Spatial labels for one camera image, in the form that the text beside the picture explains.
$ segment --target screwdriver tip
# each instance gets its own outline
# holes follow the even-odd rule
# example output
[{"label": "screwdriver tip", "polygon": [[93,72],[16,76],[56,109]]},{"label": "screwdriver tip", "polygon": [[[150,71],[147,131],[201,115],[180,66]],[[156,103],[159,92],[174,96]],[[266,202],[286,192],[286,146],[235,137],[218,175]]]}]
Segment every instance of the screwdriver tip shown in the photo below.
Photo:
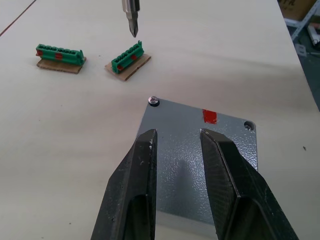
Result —
[{"label": "screwdriver tip", "polygon": [[138,22],[134,20],[129,20],[129,29],[132,36],[135,38],[138,34]]}]

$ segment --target metal bit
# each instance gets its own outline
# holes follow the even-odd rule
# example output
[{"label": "metal bit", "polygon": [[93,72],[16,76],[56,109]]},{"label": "metal bit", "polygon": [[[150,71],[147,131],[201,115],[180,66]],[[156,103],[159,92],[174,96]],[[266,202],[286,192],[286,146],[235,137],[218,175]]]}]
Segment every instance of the metal bit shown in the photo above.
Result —
[{"label": "metal bit", "polygon": [[126,17],[129,21],[129,29],[132,36],[135,38],[138,34],[138,13],[126,13]]},{"label": "metal bit", "polygon": [[140,10],[139,0],[122,0],[122,9],[129,21],[129,29],[135,38],[138,34],[138,11]]}]

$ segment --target cardboard base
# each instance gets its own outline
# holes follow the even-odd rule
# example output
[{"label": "cardboard base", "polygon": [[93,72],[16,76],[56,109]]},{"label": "cardboard base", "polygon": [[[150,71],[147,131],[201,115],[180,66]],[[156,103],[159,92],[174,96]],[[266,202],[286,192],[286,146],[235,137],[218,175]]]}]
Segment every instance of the cardboard base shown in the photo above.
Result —
[{"label": "cardboard base", "polygon": [[119,74],[112,71],[112,64],[111,62],[105,66],[105,69],[108,70],[110,73],[115,75],[118,79],[122,81],[127,81],[139,68],[146,64],[151,59],[151,56],[148,54],[143,54],[139,57],[132,65],[128,66],[125,70],[120,72]]},{"label": "cardboard base", "polygon": [[64,63],[60,61],[51,61],[47,59],[41,59],[37,64],[41,69],[48,69],[54,71],[67,72],[72,74],[78,74],[83,65],[75,65],[70,63]]}]

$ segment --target cardboard piece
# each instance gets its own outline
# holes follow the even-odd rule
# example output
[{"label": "cardboard piece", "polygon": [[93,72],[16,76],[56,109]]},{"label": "cardboard piece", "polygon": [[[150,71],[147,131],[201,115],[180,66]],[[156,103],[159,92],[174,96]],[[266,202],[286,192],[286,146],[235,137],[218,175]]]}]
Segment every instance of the cardboard piece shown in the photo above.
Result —
[{"label": "cardboard piece", "polygon": [[278,0],[282,15],[286,19],[301,21],[316,0]]},{"label": "cardboard piece", "polygon": [[118,79],[122,81],[127,81],[128,78],[130,78],[136,71],[138,71],[139,68],[141,68],[143,65],[146,64],[151,59],[151,56],[148,54],[143,54],[141,57],[139,57],[132,65],[128,66],[125,70],[120,72],[119,74],[112,71],[112,64],[109,62],[105,69],[108,70],[110,73],[115,75]]},{"label": "cardboard piece", "polygon": [[47,59],[41,59],[36,65],[41,69],[78,74],[84,64],[79,66],[79,65],[60,62],[60,61],[51,61]]}]

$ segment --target textured metal surface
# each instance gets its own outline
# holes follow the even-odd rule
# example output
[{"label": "textured metal surface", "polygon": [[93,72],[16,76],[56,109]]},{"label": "textured metal surface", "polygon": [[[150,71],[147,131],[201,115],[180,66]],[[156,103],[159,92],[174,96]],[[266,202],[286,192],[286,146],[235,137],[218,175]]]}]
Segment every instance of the textured metal surface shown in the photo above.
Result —
[{"label": "textured metal surface", "polygon": [[217,113],[217,123],[204,122],[203,110],[160,99],[160,105],[147,107],[138,134],[157,129],[157,194],[159,211],[213,224],[200,129],[224,134],[257,170],[256,130],[247,130],[245,119]]}]

